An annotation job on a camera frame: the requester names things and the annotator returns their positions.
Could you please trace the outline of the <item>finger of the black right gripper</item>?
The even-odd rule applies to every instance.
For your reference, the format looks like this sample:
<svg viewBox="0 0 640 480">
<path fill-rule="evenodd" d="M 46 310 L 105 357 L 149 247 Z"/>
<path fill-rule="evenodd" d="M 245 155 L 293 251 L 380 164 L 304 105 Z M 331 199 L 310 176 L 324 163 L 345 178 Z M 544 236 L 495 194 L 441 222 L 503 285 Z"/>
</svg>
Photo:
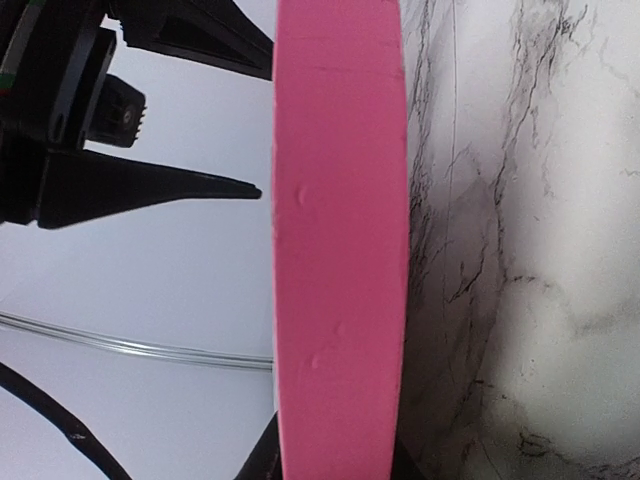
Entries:
<svg viewBox="0 0 640 480">
<path fill-rule="evenodd" d="M 232 0 L 111 1 L 108 16 L 131 48 L 272 78 L 273 41 Z"/>
</svg>

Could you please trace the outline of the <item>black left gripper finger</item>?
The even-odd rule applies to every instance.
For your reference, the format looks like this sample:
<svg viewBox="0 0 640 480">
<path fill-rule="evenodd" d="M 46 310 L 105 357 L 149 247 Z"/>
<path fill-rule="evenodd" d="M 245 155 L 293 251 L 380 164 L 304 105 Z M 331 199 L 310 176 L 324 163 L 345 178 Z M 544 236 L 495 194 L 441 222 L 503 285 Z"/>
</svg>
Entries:
<svg viewBox="0 0 640 480">
<path fill-rule="evenodd" d="M 275 413 L 235 476 L 235 480 L 282 479 L 278 413 Z"/>
</svg>

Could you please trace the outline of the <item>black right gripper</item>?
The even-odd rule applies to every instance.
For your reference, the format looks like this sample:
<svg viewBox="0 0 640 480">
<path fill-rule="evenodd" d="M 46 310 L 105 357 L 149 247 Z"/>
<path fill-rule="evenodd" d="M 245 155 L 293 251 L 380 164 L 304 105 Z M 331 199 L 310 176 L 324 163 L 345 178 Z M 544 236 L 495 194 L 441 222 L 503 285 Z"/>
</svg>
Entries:
<svg viewBox="0 0 640 480">
<path fill-rule="evenodd" d="M 1 219 L 43 229 L 187 199 L 258 200 L 255 185 L 87 151 L 115 53 L 105 1 L 1 4 Z"/>
</svg>

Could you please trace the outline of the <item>pink photo frame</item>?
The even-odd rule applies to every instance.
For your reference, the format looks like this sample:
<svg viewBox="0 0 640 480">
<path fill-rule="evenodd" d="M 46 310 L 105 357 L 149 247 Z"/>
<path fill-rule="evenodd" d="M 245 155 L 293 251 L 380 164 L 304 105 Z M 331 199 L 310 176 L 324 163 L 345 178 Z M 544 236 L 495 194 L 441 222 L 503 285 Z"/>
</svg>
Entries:
<svg viewBox="0 0 640 480">
<path fill-rule="evenodd" d="M 283 475 L 386 479 L 409 253 L 397 2 L 278 3 L 272 175 Z"/>
</svg>

